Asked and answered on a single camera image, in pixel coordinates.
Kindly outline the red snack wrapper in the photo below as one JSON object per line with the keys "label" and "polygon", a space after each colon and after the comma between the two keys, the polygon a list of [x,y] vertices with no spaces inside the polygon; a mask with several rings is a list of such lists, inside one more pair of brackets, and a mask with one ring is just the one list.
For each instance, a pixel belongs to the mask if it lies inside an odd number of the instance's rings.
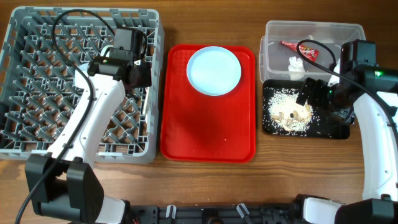
{"label": "red snack wrapper", "polygon": [[[297,42],[286,42],[281,40],[279,44],[297,52]],[[311,60],[312,62],[315,62],[318,58],[319,51],[317,49],[313,49],[305,45],[300,45],[299,50],[307,59]]]}

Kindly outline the white tissue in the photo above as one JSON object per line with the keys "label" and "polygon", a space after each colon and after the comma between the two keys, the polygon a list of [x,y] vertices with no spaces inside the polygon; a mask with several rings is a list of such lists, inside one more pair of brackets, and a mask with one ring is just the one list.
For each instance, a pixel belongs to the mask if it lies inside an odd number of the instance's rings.
{"label": "white tissue", "polygon": [[305,68],[303,66],[303,60],[296,56],[290,57],[288,71],[290,71],[290,72],[305,72]]}

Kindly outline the rice and food scraps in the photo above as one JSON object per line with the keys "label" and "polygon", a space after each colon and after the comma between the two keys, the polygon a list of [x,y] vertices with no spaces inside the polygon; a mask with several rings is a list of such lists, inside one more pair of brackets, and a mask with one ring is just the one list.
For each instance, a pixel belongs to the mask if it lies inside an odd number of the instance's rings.
{"label": "rice and food scraps", "polygon": [[297,89],[273,88],[272,96],[266,106],[271,123],[278,131],[288,133],[306,132],[313,121],[315,111],[308,103],[296,103],[299,96]]}

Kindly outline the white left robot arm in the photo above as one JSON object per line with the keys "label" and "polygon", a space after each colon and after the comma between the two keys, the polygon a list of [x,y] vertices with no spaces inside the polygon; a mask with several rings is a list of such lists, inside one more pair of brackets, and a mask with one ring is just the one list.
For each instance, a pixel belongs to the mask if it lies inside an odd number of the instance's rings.
{"label": "white left robot arm", "polygon": [[118,28],[113,46],[76,68],[84,89],[78,105],[47,153],[31,155],[25,165],[35,214],[72,223],[135,223],[130,203],[105,195],[93,167],[116,108],[132,89],[152,85],[146,51],[145,33]]}

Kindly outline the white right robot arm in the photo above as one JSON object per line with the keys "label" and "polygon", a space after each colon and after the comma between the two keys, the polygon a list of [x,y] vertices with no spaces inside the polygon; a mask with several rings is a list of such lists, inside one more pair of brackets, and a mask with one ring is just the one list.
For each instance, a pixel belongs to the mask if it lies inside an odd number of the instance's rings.
{"label": "white right robot arm", "polygon": [[354,40],[341,47],[339,60],[314,67],[338,82],[307,78],[297,103],[308,103],[348,122],[354,114],[361,131],[364,159],[362,199],[342,204],[304,196],[302,219],[308,223],[397,223],[397,70],[376,62],[376,44]]}

